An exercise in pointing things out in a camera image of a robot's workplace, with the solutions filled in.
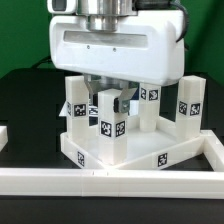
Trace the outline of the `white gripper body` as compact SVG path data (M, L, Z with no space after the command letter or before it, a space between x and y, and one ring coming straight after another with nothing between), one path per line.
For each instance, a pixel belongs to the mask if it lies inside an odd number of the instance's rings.
M50 52L59 69L121 80L172 85L184 73L183 14L141 11L121 17L114 32L90 31L83 16L55 16Z

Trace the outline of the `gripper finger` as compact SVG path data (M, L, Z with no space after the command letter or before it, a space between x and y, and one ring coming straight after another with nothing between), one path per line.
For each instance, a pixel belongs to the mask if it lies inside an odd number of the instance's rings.
M96 75L84 75L84 82L89 91L90 102L93 106L98 105L98 93L102 90L101 88L101 78Z
M114 99L114 112L128 113L130 110L130 100L135 92L136 88L124 88L121 94Z

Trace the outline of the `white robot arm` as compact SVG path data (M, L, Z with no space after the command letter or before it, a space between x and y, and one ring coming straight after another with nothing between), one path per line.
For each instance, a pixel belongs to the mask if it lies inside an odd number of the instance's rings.
M47 0L58 69L172 85L184 73L186 9L173 0Z

